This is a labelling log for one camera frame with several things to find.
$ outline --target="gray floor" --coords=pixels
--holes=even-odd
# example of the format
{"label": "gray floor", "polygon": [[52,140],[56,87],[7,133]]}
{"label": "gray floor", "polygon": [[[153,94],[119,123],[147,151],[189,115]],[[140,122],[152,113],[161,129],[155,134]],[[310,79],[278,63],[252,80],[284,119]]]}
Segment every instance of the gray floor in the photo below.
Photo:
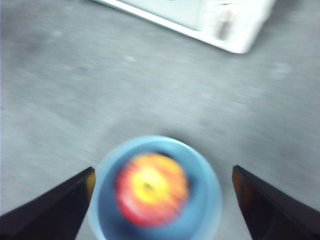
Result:
{"label": "gray floor", "polygon": [[250,239],[235,164],[320,211],[319,23],[317,0],[278,0],[238,55],[90,0],[2,0],[1,212],[149,134],[211,163],[215,239]]}

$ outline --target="white appliance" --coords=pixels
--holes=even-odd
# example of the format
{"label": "white appliance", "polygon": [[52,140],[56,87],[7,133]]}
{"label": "white appliance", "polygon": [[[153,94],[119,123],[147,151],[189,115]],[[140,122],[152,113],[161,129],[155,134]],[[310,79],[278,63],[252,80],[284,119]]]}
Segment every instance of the white appliance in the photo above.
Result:
{"label": "white appliance", "polygon": [[232,53],[250,49],[275,0],[94,0]]}

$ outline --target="blue bowl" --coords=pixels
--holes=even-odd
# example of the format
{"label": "blue bowl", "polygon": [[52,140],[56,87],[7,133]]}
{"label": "blue bowl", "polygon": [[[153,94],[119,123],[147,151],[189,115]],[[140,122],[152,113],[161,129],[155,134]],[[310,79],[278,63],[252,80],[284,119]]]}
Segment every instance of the blue bowl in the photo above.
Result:
{"label": "blue bowl", "polygon": [[[133,156],[150,152],[166,155],[183,167],[189,196],[174,221],[158,227],[140,227],[117,209],[115,179]],[[222,212],[218,178],[197,151],[180,141],[157,135],[134,138],[105,157],[95,173],[88,217],[98,240],[211,240],[218,228]]]}

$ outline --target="red apple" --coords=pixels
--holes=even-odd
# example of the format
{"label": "red apple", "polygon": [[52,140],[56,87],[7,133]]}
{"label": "red apple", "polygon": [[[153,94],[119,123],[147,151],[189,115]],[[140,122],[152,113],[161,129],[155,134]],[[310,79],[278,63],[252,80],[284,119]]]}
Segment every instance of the red apple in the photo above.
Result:
{"label": "red apple", "polygon": [[173,159],[146,153],[134,157],[116,177],[116,203],[135,225],[155,227],[174,220],[188,197],[188,181]]}

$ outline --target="concrete floor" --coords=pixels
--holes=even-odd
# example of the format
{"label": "concrete floor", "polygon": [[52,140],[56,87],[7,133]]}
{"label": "concrete floor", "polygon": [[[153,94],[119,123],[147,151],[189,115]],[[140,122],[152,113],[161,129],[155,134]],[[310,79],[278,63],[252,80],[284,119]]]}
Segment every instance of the concrete floor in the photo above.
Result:
{"label": "concrete floor", "polygon": [[320,211],[319,23],[317,0],[278,0],[239,55],[90,0],[2,0],[1,212],[149,134],[211,163],[215,239],[250,239],[235,164]]}

